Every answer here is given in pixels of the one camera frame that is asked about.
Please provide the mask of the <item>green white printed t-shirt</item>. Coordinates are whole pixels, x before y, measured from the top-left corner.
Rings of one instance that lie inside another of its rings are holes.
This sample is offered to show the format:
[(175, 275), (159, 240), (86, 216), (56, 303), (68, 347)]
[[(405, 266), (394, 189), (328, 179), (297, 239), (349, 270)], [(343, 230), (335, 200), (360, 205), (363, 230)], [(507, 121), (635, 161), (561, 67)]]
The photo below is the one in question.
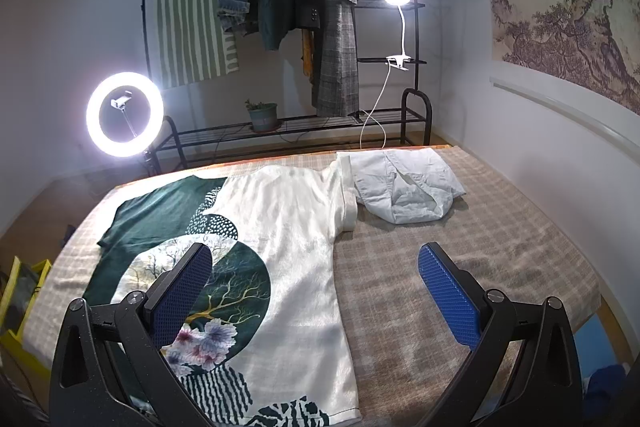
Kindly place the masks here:
[(195, 243), (212, 271), (163, 356), (217, 426), (350, 426), (361, 418), (333, 251), (354, 228), (349, 163), (187, 176), (119, 206), (85, 291), (146, 291)]

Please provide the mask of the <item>black clothes rack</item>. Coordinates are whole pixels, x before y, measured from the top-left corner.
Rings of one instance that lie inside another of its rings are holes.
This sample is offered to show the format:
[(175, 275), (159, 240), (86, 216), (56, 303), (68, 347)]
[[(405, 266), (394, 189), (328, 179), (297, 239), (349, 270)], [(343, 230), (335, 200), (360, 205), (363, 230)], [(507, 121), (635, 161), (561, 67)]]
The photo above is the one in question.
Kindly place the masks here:
[[(367, 10), (396, 10), (402, 20), (405, 19), (405, 12), (413, 14), (414, 21), (420, 22), (420, 9), (424, 7), (418, 0), (358, 0), (358, 9)], [(178, 154), (178, 164), (176, 168), (189, 169), (194, 165), (205, 164), (207, 161), (216, 160), (215, 155), (206, 157), (186, 156), (184, 151), (189, 147), (213, 146), (218, 147), (221, 143), (229, 143), (241, 140), (258, 139), (261, 136), (277, 136), (282, 139), (287, 134), (303, 136), (314, 132), (366, 129), (368, 124), (377, 124), (381, 129), (391, 124), (397, 124), (399, 134), (390, 136), (383, 135), (383, 141), (397, 142), (402, 146), (413, 146), (414, 142), (408, 135), (408, 124), (423, 124), (422, 144), (427, 146), (431, 141), (433, 109), (431, 100), (426, 93), (420, 89), (420, 67), (425, 64), (420, 59), (420, 28), (414, 26), (414, 54), (413, 56), (401, 52), (386, 57), (360, 57), (360, 64), (385, 64), (388, 69), (406, 70), (409, 65), (414, 67), (413, 85), (402, 92), (400, 105), (391, 108), (379, 108), (375, 106), (371, 109), (358, 110), (358, 112), (346, 117), (329, 117), (320, 119), (318, 116), (302, 115), (295, 117), (278, 117), (276, 123), (271, 128), (258, 131), (254, 124), (244, 122), (244, 124), (223, 124), (208, 128), (192, 129), (180, 131), (177, 129), (175, 121), (168, 115), (163, 118), (163, 124), (169, 127), (168, 135), (160, 139), (160, 142), (153, 143), (144, 151), (144, 165), (150, 169), (150, 173), (160, 174), (162, 165), (158, 159), (160, 152), (176, 152)]]

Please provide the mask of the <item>white shorts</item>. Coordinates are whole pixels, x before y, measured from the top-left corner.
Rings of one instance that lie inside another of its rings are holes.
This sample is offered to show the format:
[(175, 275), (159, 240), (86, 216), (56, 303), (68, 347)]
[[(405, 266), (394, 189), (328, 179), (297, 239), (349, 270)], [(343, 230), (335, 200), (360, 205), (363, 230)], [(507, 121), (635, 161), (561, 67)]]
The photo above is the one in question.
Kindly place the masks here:
[(358, 204), (392, 225), (438, 221), (465, 188), (431, 148), (338, 152)]

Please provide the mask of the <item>potted plant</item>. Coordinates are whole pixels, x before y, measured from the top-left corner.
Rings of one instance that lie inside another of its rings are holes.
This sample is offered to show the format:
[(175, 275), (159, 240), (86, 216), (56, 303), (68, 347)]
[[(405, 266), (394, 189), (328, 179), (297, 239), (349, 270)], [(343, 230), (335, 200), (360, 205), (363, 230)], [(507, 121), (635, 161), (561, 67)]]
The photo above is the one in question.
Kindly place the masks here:
[(245, 107), (248, 115), (250, 115), (250, 123), (252, 124), (255, 132), (270, 132), (276, 130), (279, 126), (277, 103), (253, 103), (250, 100), (246, 100)]

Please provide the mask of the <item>grey plaid coat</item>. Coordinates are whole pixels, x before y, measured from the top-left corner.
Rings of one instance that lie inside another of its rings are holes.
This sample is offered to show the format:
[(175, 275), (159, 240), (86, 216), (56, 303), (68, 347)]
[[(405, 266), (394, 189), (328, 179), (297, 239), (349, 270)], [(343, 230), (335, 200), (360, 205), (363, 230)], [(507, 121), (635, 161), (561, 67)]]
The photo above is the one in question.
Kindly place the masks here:
[(359, 109), (354, 9), (357, 0), (322, 0), (312, 105), (321, 117), (344, 117)]

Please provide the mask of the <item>green striped wall hanging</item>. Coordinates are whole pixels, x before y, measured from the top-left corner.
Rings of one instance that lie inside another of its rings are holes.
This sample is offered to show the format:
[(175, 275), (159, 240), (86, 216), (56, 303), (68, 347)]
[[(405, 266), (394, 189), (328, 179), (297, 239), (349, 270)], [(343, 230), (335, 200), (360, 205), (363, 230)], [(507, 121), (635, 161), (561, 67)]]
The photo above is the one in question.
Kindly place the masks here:
[(218, 0), (148, 0), (152, 75), (163, 90), (240, 69), (235, 36), (222, 29)]

